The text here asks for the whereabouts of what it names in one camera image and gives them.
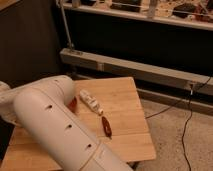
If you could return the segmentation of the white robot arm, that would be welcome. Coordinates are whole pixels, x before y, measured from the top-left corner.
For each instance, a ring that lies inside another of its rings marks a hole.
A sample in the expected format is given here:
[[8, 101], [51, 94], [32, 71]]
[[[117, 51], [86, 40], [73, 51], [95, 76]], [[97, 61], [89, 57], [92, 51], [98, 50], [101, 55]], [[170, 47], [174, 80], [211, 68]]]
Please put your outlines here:
[[133, 171], [68, 108], [74, 81], [52, 76], [0, 91], [0, 114], [11, 114], [64, 171]]

